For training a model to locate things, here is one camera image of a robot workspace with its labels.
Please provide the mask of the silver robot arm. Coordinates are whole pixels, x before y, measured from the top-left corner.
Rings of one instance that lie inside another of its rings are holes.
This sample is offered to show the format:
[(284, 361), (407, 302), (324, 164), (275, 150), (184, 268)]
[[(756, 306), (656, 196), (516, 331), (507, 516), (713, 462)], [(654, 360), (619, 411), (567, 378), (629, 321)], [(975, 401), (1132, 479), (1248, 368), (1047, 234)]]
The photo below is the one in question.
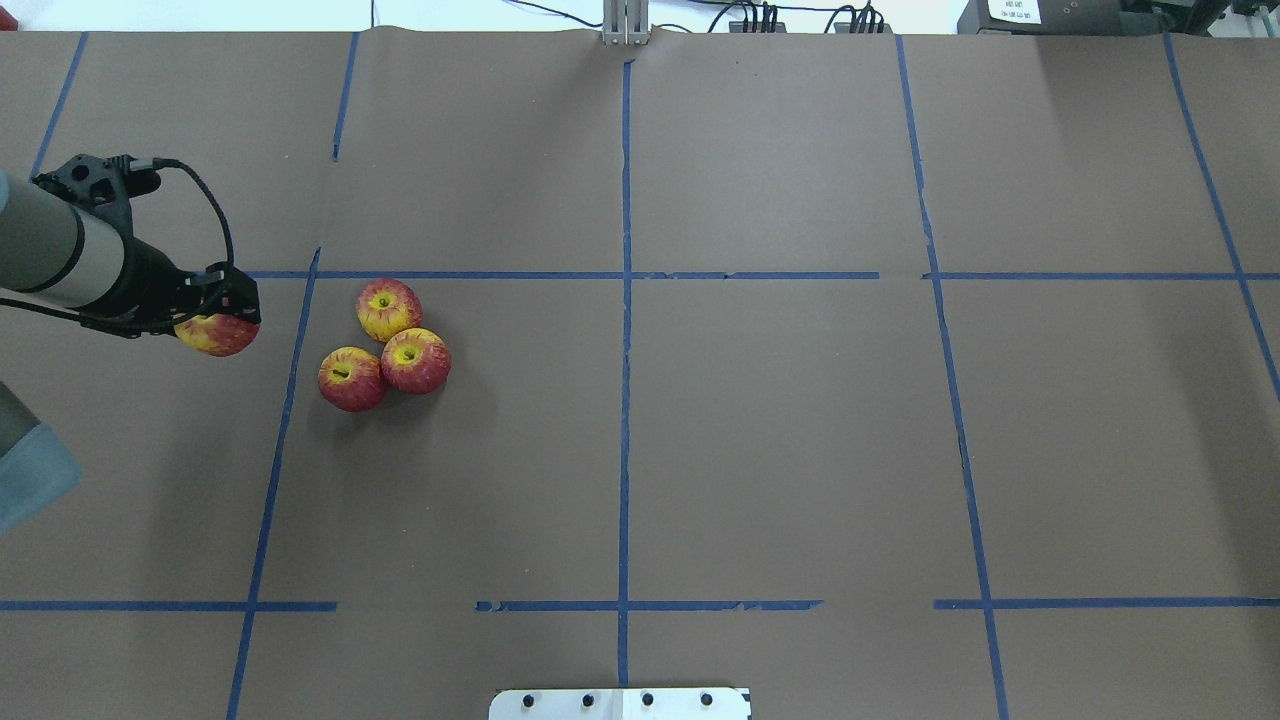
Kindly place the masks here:
[(78, 155), (32, 179), (3, 174), (1, 284), (6, 307), (124, 338), (175, 334), (200, 316), (261, 323), (259, 290), (236, 266), (230, 227), (214, 208), (224, 258), (184, 270), (134, 232), (134, 199), (161, 186), (169, 158)]

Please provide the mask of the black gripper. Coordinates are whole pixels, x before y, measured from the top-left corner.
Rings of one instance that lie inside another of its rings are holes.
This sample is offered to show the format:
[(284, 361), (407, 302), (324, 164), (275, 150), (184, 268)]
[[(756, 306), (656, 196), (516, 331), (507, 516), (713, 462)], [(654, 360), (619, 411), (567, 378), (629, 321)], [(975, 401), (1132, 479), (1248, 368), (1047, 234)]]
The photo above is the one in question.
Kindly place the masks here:
[(200, 316), (230, 316), (260, 325), (261, 302), (256, 279), (232, 264), (202, 270), (174, 270), (170, 296), (170, 331)]

